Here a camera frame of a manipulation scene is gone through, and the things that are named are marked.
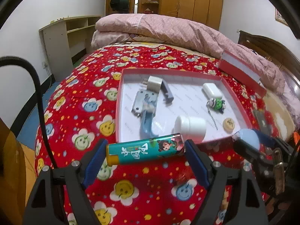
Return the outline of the teal cartoon lighter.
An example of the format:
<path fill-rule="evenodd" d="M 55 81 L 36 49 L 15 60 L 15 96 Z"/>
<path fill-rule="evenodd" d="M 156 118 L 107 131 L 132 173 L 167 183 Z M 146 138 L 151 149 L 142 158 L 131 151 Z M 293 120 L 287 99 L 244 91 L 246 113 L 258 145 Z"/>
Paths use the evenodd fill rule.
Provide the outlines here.
<path fill-rule="evenodd" d="M 151 139 L 108 144 L 106 146 L 106 161 L 107 165 L 111 167 L 113 165 L 125 165 L 168 158 L 175 155 L 182 155 L 184 152 L 185 145 L 183 138 L 177 133 Z"/>

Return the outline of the white earbuds case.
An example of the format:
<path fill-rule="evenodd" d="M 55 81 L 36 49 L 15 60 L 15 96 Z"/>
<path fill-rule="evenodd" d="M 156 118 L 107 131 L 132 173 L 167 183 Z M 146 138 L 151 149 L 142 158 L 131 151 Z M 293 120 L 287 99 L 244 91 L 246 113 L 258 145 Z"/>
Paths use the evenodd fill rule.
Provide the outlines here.
<path fill-rule="evenodd" d="M 223 97 L 222 92 L 214 83 L 204 83 L 202 90 L 208 99 L 222 99 Z"/>

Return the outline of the light blue oval pad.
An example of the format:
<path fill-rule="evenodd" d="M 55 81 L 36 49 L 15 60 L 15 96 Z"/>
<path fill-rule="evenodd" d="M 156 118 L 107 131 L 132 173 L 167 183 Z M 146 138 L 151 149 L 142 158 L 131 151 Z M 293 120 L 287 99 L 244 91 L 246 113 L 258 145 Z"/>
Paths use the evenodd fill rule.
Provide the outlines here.
<path fill-rule="evenodd" d="M 240 129 L 238 132 L 232 135 L 232 139 L 234 141 L 242 140 L 246 142 L 248 145 L 252 146 L 254 149 L 256 150 L 260 149 L 260 140 L 257 136 L 257 133 L 255 133 L 255 131 L 252 129 L 248 129 L 248 128 Z"/>

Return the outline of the black smartphone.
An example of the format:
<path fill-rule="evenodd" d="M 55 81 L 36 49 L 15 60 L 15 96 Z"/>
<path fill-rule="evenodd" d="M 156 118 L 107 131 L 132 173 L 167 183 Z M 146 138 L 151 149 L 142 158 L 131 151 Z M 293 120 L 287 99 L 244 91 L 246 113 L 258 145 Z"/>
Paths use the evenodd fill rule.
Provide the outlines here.
<path fill-rule="evenodd" d="M 266 117 L 264 115 L 263 111 L 260 110 L 253 110 L 253 115 L 255 117 L 255 119 L 258 122 L 259 125 L 259 129 L 261 132 L 263 132 L 264 134 L 271 136 L 271 128 L 269 126 L 269 124 L 266 121 Z"/>

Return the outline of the round yellow token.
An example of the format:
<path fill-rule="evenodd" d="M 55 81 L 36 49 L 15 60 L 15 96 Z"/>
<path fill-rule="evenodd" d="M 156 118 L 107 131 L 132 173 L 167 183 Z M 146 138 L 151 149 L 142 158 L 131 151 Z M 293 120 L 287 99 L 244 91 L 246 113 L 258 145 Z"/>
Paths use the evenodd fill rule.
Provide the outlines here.
<path fill-rule="evenodd" d="M 228 133 L 232 133 L 234 128 L 235 128 L 235 122 L 232 118 L 228 117 L 228 118 L 225 118 L 224 121 L 223 121 L 223 128 L 226 132 Z"/>

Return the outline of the red floral bedspread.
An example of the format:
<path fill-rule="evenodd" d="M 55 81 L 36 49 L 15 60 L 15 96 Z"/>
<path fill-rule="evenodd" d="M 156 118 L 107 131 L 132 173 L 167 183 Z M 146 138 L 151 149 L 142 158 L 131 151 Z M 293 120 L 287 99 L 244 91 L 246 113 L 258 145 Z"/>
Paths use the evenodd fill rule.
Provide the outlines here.
<path fill-rule="evenodd" d="M 110 45 L 97 49 L 64 79 L 44 112 L 46 135 L 59 167 L 109 143 L 144 139 L 141 118 L 132 112 L 143 89 L 137 71 L 163 77 L 174 95 L 167 104 L 159 94 L 151 130 L 172 133 L 177 116 L 201 117 L 206 123 L 202 150 L 214 161 L 239 168 L 246 161 L 229 142 L 223 121 L 235 129 L 258 128 L 254 110 L 264 114 L 271 134 L 287 140 L 296 125 L 272 92 L 261 97 L 221 71 L 219 61 L 165 45 Z M 190 224 L 203 203 L 200 186 L 184 156 L 133 165 L 102 165 L 86 190 L 101 224 Z"/>

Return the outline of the red shallow box tray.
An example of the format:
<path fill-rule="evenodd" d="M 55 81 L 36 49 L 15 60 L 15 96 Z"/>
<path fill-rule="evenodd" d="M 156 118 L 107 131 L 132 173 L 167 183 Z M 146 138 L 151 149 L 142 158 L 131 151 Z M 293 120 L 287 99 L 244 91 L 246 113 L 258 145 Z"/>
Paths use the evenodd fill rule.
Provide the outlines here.
<path fill-rule="evenodd" d="M 204 73 L 165 70 L 165 69 L 124 69 L 119 82 L 116 102 L 115 133 L 117 142 L 128 142 L 141 139 L 140 117 L 132 113 L 137 92 L 145 90 L 142 84 L 149 76 L 164 79 L 174 100 L 166 104 L 162 92 L 158 94 L 156 115 L 152 121 L 152 130 L 160 136 L 172 133 L 177 116 L 201 117 L 206 120 L 204 141 L 220 140 L 230 136 L 224 130 L 225 118 L 232 118 L 235 123 L 234 132 L 243 128 L 251 128 L 251 122 L 229 83 L 220 76 Z M 224 113 L 208 110 L 207 96 L 202 90 L 204 83 L 214 83 L 222 93 L 225 101 Z"/>

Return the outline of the blue curved plastic piece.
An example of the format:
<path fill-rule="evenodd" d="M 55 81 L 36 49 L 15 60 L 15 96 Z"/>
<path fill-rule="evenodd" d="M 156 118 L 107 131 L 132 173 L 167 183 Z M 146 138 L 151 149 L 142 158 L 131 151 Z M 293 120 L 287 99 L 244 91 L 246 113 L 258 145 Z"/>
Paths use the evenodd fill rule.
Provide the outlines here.
<path fill-rule="evenodd" d="M 151 112 L 144 111 L 141 116 L 140 134 L 146 139 L 156 138 L 159 135 L 152 131 L 152 121 L 155 115 Z"/>

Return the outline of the wooden headboard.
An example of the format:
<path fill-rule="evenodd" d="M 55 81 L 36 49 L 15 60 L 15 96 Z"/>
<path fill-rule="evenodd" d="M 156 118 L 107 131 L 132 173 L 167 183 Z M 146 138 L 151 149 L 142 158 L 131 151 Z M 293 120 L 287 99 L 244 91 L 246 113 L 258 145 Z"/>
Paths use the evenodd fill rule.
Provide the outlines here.
<path fill-rule="evenodd" d="M 260 35 L 239 31 L 238 43 L 254 50 L 275 64 L 288 77 L 288 82 L 299 87 L 299 59 L 281 43 Z"/>

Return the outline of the grey plastic hook piece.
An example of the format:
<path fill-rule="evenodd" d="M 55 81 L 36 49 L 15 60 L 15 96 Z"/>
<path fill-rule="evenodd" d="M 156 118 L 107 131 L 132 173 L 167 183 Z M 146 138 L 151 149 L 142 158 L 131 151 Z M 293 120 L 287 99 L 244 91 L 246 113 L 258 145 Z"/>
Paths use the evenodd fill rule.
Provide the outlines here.
<path fill-rule="evenodd" d="M 174 96 L 168 86 L 168 83 L 163 79 L 161 84 L 161 90 L 163 92 L 163 95 L 165 97 L 165 102 L 167 104 L 171 104 L 174 100 Z"/>

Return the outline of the red box lid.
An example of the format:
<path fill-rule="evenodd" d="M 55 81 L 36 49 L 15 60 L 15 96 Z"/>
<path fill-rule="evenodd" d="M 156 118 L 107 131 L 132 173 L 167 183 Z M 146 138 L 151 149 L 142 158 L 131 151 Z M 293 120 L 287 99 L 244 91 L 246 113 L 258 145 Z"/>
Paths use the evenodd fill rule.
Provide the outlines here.
<path fill-rule="evenodd" d="M 260 97 L 263 98 L 266 95 L 266 89 L 260 82 L 260 76 L 232 53 L 226 50 L 222 52 L 218 68 L 251 88 Z"/>

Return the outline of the grey metal hinge plate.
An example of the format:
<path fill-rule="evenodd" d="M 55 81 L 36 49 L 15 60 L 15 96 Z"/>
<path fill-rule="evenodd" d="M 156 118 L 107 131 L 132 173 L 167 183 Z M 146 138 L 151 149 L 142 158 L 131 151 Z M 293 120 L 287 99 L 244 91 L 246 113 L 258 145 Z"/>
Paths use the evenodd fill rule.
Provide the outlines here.
<path fill-rule="evenodd" d="M 150 90 L 140 90 L 137 92 L 133 106 L 132 113 L 135 116 L 142 116 L 144 111 L 156 114 L 158 101 L 158 94 Z"/>

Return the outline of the white charger plug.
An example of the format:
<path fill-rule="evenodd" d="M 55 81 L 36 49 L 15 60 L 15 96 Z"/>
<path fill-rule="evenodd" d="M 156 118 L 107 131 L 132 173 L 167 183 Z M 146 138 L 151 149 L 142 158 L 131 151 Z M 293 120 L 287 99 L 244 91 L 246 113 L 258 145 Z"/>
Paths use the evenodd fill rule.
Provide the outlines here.
<path fill-rule="evenodd" d="M 155 93 L 161 90 L 163 79 L 156 76 L 149 76 L 147 79 L 142 80 L 142 84 L 146 85 L 146 89 Z"/>

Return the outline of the beige open shelf unit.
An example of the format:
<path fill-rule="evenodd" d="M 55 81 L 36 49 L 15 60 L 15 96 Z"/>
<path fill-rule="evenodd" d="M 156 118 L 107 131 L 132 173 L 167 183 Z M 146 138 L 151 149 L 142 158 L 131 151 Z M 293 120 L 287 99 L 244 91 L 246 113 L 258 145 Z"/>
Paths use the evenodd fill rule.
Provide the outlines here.
<path fill-rule="evenodd" d="M 100 18 L 100 15 L 66 17 L 39 29 L 47 64 L 56 81 L 71 74 L 73 62 L 82 58 L 82 52 L 92 51 L 95 24 Z"/>

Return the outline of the pink folded quilt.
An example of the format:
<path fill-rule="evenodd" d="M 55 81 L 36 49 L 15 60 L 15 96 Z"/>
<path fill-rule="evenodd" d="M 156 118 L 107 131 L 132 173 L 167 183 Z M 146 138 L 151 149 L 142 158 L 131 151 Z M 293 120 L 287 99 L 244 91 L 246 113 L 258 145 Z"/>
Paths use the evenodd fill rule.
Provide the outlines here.
<path fill-rule="evenodd" d="M 224 50 L 244 61 L 275 92 L 299 125 L 299 99 L 292 93 L 277 66 L 249 48 L 234 43 L 202 23 L 157 14 L 111 14 L 100 18 L 91 40 L 94 49 L 125 41 L 162 42 L 220 59 Z"/>

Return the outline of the green cartoon figure keychain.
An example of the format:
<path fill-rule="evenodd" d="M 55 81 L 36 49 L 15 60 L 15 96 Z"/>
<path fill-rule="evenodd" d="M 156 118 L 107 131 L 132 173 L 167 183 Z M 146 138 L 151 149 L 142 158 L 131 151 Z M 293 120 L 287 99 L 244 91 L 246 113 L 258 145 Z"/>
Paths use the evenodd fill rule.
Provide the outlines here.
<path fill-rule="evenodd" d="M 225 100 L 222 99 L 216 99 L 211 98 L 207 101 L 206 104 L 208 107 L 212 108 L 214 111 L 220 112 L 221 114 L 224 113 L 224 110 L 226 108 Z"/>

